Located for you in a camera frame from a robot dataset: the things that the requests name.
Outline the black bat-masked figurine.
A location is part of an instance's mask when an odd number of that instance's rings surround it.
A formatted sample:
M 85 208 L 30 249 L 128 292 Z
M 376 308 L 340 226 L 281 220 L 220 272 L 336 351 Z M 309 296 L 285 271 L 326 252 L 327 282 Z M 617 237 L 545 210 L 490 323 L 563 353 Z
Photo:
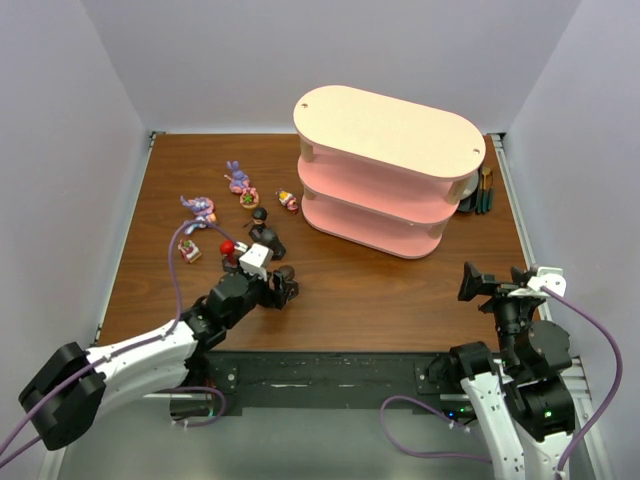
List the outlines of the black bat-masked figurine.
M 263 224 L 253 225 L 249 231 L 249 237 L 254 243 L 261 244 L 269 248 L 274 260 L 282 260 L 286 254 L 286 248 L 280 241 L 277 233 Z

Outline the red spider hero figurine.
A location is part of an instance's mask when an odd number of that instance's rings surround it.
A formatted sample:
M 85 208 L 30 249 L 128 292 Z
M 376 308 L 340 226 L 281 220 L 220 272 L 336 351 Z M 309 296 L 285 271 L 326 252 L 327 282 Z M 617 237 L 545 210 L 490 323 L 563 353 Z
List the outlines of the red spider hero figurine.
M 219 252 L 221 254 L 223 271 L 226 273 L 237 272 L 239 269 L 239 260 L 236 255 L 235 244 L 230 240 L 225 240 L 220 244 Z

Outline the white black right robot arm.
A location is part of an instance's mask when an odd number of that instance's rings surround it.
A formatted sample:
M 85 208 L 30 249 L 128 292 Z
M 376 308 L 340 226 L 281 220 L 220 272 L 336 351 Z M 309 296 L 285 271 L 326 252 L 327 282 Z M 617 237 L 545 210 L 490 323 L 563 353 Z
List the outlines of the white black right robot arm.
M 564 479 L 561 456 L 575 431 L 575 407 L 562 374 L 572 365 L 569 335 L 534 318 L 553 295 L 563 296 L 556 267 L 512 268 L 500 281 L 463 266 L 461 301 L 486 297 L 479 311 L 495 320 L 499 353 L 483 342 L 449 351 L 447 375 L 468 396 L 497 479 Z

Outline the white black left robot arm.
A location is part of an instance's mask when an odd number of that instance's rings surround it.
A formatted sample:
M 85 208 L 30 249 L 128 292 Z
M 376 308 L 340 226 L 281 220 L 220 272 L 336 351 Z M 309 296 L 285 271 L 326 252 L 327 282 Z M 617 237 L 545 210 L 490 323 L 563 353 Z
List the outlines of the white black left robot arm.
M 178 319 L 103 347 L 59 347 L 19 394 L 40 441 L 59 450 L 102 414 L 138 397 L 182 388 L 209 350 L 255 307 L 282 309 L 299 293 L 285 265 L 265 275 L 225 274 Z

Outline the brown-haired hero figurine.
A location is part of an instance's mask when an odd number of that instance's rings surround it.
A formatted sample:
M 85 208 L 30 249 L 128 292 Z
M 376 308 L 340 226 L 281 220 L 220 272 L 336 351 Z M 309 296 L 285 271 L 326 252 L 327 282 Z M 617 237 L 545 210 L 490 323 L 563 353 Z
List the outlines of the brown-haired hero figurine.
M 295 269 L 290 265 L 283 265 L 276 272 L 284 281 L 292 281 L 295 278 Z

